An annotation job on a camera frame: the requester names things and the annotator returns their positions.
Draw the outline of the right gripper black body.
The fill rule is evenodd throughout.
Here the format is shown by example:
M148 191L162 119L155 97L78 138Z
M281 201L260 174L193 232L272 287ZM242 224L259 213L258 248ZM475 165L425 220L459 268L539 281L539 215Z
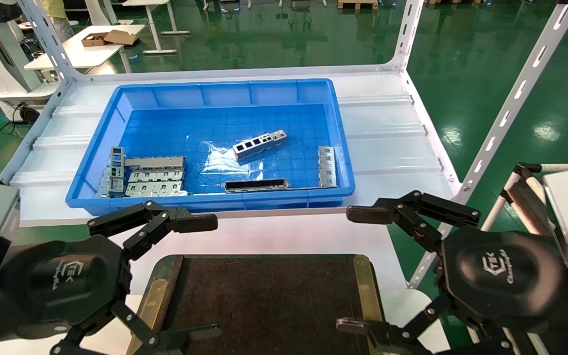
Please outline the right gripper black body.
M451 313L471 327L547 329L568 278L558 248L521 231L460 228L440 243L440 261Z

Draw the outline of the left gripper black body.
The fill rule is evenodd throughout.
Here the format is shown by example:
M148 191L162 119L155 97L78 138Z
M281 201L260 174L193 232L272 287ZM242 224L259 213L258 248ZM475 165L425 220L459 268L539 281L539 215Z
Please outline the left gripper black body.
M132 279L124 251L108 238L49 241L17 252L0 269L13 335L41 339L78 327L95 333L113 320Z

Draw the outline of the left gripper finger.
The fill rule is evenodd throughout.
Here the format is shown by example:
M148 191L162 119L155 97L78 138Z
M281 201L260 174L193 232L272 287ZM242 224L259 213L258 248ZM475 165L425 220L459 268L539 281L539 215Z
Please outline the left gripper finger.
M90 235L106 238L140 229L123 243L128 260L138 260L171 232L207 232L218 229L214 214L193 215L185 207L167 208L152 200L98 216L87 223Z
M218 337L222 333L217 324L156 332L149 328L125 301L114 301L105 307L100 315L102 322L70 328L62 340L64 355L99 355L99 352L81 348L80 344L86 335L96 333L114 318L118 318L142 343L135 351L136 355L184 355L192 342Z

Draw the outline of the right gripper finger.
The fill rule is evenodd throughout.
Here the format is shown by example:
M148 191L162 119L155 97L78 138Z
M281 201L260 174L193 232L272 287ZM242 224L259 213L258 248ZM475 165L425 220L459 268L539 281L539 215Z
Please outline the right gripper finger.
M340 318L336 328L340 332L365 335L372 347L381 353L393 355L432 355L420 341L419 335L433 325L440 315L453 310L453 301L439 295L425 310L401 328L384 321ZM511 342L497 336L462 348L439 352L439 355L510 355Z
M346 216L359 224L396 224L426 251L438 252L442 234L426 218L452 227L476 227L481 213L451 200L412 191L397 199L379 198L371 206L351 205L346 209Z

